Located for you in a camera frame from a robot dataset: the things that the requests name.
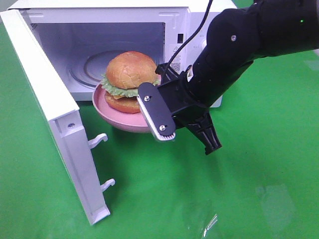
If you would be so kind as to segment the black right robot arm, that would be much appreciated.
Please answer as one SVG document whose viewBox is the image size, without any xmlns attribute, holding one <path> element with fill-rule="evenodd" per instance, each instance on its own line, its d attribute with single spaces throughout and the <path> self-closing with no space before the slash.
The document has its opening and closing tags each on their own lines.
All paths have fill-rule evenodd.
<svg viewBox="0 0 319 239">
<path fill-rule="evenodd" d="M 317 49 L 319 3 L 316 0 L 256 0 L 250 7 L 229 8 L 210 23 L 206 46 L 185 71 L 169 63 L 156 72 L 162 83 L 142 100 L 155 100 L 148 122 L 155 137 L 171 140 L 187 128 L 204 145 L 218 149 L 209 107 L 251 66 L 254 60 Z"/>
</svg>

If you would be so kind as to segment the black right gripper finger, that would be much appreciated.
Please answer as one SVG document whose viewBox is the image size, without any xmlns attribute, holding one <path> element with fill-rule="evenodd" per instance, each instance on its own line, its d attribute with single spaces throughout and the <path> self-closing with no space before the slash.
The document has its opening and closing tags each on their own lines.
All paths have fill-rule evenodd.
<svg viewBox="0 0 319 239">
<path fill-rule="evenodd" d="M 187 123 L 186 128 L 204 144 L 206 155 L 222 147 L 209 112 Z"/>
</svg>

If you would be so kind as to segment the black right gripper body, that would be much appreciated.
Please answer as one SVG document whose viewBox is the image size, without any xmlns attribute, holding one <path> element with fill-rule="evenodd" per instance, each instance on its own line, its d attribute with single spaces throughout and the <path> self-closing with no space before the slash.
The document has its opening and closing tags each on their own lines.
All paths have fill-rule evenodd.
<svg viewBox="0 0 319 239">
<path fill-rule="evenodd" d="M 187 88 L 187 73 L 178 74 L 167 63 L 159 64 L 156 73 L 161 75 L 158 90 L 165 101 L 177 129 L 214 128 L 207 106 L 195 100 Z"/>
</svg>

